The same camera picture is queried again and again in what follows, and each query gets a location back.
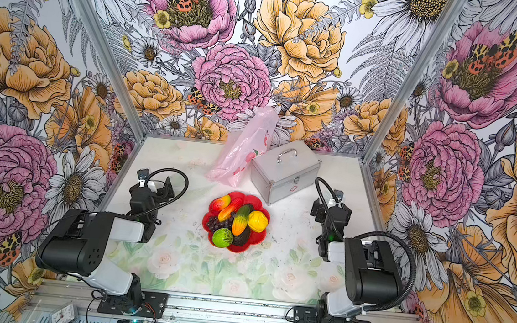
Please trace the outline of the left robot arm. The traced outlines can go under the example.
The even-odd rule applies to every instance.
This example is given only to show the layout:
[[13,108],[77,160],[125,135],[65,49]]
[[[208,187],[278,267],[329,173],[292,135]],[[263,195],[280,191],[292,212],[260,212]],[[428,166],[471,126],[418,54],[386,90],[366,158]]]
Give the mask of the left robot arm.
[[36,250],[36,264],[56,274],[80,278],[101,293],[103,301],[125,315],[144,307],[140,278],[108,259],[118,242],[146,244],[161,224],[158,211],[181,197],[170,179],[156,187],[144,179],[130,189],[130,212],[89,213],[70,210]]

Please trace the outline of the green orange papaya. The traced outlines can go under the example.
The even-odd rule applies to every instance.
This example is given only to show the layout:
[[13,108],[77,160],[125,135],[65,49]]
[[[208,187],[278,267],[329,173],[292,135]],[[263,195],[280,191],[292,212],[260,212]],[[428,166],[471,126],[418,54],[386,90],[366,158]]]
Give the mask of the green orange papaya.
[[234,236],[243,234],[248,226],[249,215],[253,211],[251,204],[246,204],[239,208],[233,219],[231,231]]

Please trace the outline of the green apple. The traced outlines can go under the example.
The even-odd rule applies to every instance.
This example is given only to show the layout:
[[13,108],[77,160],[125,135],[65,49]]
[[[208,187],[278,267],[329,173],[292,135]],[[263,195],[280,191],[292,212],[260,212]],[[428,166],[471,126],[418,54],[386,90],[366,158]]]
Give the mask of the green apple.
[[230,229],[220,228],[213,233],[212,243],[217,248],[228,248],[234,242],[234,235]]

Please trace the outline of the aluminium front rail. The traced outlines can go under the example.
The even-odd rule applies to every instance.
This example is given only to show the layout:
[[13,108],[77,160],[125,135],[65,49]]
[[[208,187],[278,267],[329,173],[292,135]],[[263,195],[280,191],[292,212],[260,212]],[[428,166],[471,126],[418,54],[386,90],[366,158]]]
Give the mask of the aluminium front rail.
[[[117,305],[95,300],[92,288],[83,283],[44,282],[31,298],[27,310],[53,312],[73,304],[81,316],[117,319],[156,318],[160,323],[316,323],[316,308],[311,305],[261,301],[184,292],[144,290],[152,307],[137,313],[122,312]],[[416,316],[396,312],[361,315],[353,323],[420,323]]]

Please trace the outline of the dark grape bunch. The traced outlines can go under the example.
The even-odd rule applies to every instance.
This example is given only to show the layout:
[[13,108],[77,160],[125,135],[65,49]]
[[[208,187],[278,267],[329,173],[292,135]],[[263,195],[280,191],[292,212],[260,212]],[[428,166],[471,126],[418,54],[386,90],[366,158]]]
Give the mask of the dark grape bunch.
[[227,228],[227,229],[231,230],[235,216],[236,216],[236,214],[234,212],[232,212],[231,215],[223,221],[219,220],[219,218],[217,216],[211,216],[206,221],[206,227],[210,233],[216,232],[219,229],[223,229],[223,228]]

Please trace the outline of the pink plastic bag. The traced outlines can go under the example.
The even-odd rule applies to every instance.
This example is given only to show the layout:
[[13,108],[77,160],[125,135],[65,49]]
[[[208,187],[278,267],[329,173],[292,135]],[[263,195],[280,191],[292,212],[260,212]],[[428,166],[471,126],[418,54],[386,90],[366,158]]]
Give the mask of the pink plastic bag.
[[256,107],[254,114],[242,131],[229,134],[218,159],[206,174],[208,180],[239,186],[252,160],[269,149],[278,114],[272,107]]

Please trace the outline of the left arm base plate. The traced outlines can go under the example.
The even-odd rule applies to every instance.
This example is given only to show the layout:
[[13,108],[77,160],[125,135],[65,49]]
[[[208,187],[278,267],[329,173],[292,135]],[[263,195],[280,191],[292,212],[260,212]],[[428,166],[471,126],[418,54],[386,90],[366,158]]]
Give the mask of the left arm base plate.
[[126,315],[160,319],[166,309],[169,295],[160,292],[145,292],[135,298],[128,295],[107,296],[98,305],[97,312],[108,315]]

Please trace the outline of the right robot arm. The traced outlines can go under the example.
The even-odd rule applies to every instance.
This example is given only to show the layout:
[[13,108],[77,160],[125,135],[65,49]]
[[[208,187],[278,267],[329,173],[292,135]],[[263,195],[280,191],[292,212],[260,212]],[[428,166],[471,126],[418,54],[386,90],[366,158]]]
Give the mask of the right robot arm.
[[385,305],[398,298],[403,284],[387,241],[344,238],[337,232],[346,228],[352,211],[339,203],[325,208],[313,202],[310,215],[322,227],[316,238],[319,256],[344,271],[344,286],[321,295],[315,309],[295,307],[294,323],[352,323],[372,305]]

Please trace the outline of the silver metal case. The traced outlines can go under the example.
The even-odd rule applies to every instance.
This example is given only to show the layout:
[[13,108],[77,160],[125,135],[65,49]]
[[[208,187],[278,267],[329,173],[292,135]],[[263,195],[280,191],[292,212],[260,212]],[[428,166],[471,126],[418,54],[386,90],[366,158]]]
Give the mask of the silver metal case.
[[321,160],[298,140],[259,155],[250,165],[251,182],[271,205],[314,184]]

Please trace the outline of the small white timer device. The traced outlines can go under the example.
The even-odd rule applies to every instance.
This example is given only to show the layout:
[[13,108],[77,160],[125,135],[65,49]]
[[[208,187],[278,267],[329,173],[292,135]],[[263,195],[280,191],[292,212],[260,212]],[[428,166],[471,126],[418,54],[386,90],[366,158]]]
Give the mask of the small white timer device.
[[69,302],[50,314],[50,323],[72,323],[78,319],[78,309],[73,302]]

